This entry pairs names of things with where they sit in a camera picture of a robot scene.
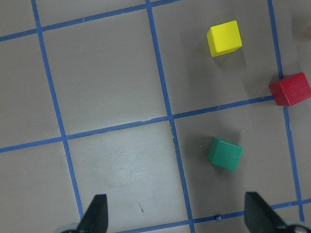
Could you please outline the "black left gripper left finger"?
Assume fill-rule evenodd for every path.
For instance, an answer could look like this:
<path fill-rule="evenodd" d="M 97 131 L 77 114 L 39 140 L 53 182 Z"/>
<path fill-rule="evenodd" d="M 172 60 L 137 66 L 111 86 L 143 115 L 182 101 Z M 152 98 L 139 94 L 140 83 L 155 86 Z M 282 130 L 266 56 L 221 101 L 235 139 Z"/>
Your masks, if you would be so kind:
<path fill-rule="evenodd" d="M 107 196 L 95 195 L 86 213 L 80 221 L 76 231 L 78 233 L 107 232 Z"/>

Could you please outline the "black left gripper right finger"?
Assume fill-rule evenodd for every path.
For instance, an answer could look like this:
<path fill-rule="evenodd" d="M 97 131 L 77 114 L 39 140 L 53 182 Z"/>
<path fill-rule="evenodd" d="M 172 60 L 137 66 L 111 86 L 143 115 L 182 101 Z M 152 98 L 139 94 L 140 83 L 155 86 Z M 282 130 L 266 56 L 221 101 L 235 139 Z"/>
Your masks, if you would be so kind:
<path fill-rule="evenodd" d="M 244 222 L 250 233 L 286 233 L 288 228 L 257 192 L 245 193 Z"/>

